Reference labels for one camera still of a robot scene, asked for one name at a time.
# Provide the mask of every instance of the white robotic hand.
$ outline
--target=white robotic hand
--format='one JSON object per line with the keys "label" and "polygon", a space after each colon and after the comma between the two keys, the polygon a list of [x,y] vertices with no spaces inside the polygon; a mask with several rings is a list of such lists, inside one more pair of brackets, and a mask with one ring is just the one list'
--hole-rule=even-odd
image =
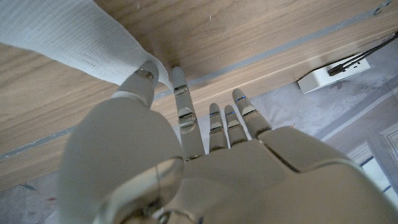
{"label": "white robotic hand", "polygon": [[205,155],[174,68],[181,147],[149,109],[156,73],[143,65],[73,132],[60,169],[60,223],[398,223],[360,167],[293,128],[271,130],[239,89],[233,100],[245,124],[227,105],[226,134],[212,104]]}

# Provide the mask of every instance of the white electrical box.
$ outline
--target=white electrical box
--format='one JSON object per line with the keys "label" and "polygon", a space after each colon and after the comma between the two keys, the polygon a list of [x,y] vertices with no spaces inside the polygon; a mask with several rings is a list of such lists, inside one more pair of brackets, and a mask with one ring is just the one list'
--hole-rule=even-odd
{"label": "white electrical box", "polygon": [[341,64],[346,61],[348,61],[351,58],[356,57],[357,55],[354,55],[352,57],[346,58],[344,60],[340,60],[336,63],[333,63],[331,65],[327,65],[325,67],[316,69],[312,72],[310,72],[308,75],[304,76],[302,79],[298,81],[298,85],[300,86],[301,90],[303,93],[309,93],[313,90],[317,90],[321,87],[331,85],[335,82],[338,82],[340,80],[343,80],[345,78],[348,78],[352,75],[355,75],[359,72],[365,71],[371,66],[369,65],[368,61],[366,58],[358,61],[355,65],[350,66],[347,68],[345,71],[340,72],[337,75],[334,76],[329,76],[328,70]]}

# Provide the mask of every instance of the wooden table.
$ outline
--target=wooden table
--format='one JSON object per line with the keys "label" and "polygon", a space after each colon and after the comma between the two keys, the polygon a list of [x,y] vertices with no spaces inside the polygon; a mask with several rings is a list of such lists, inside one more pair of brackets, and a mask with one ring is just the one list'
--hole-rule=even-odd
{"label": "wooden table", "polygon": [[[297,81],[398,30],[398,2],[381,0],[98,0],[170,69],[181,66],[198,116]],[[0,45],[0,189],[58,169],[68,133],[116,85],[27,50]],[[156,92],[165,91],[159,86]],[[173,95],[152,109],[177,124]]]}

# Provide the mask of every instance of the black cable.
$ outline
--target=black cable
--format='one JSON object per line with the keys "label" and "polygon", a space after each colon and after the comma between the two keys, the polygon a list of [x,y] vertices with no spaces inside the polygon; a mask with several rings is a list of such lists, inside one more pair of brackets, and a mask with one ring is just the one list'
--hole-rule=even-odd
{"label": "black cable", "polygon": [[361,53],[360,55],[356,56],[355,58],[352,58],[344,63],[341,63],[331,69],[328,70],[329,76],[334,76],[339,74],[340,72],[345,71],[347,68],[349,68],[350,66],[356,64],[358,61],[366,58],[367,56],[373,54],[374,52],[376,52],[377,50],[379,50],[380,48],[386,46],[387,44],[391,43],[393,40],[395,40],[398,37],[398,31],[394,33],[394,36],[392,38],[390,38],[389,40],[385,41],[384,43],[373,47],[370,50],[367,50],[363,53]]}

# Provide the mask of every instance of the white cloth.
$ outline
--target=white cloth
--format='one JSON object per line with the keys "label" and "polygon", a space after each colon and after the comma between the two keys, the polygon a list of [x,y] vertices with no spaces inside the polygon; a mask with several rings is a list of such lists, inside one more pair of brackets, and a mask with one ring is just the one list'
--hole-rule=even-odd
{"label": "white cloth", "polygon": [[0,42],[118,85],[150,60],[172,87],[162,63],[92,0],[1,0]]}

